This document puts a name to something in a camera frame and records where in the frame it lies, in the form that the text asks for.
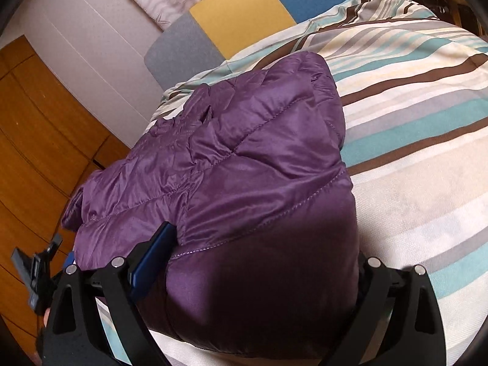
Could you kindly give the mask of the person's left hand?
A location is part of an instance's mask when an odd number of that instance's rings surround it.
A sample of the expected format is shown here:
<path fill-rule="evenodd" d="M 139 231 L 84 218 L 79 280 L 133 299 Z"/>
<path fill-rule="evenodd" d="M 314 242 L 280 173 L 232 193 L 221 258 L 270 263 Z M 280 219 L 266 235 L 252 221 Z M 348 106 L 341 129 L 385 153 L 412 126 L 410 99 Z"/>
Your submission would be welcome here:
<path fill-rule="evenodd" d="M 47 326 L 48 326 L 49 317 L 50 317 L 50 307 L 48 307 L 45 310 L 45 313 L 44 313 L 44 316 L 43 316 L 43 325 L 44 325 L 44 328 L 47 328 Z"/>

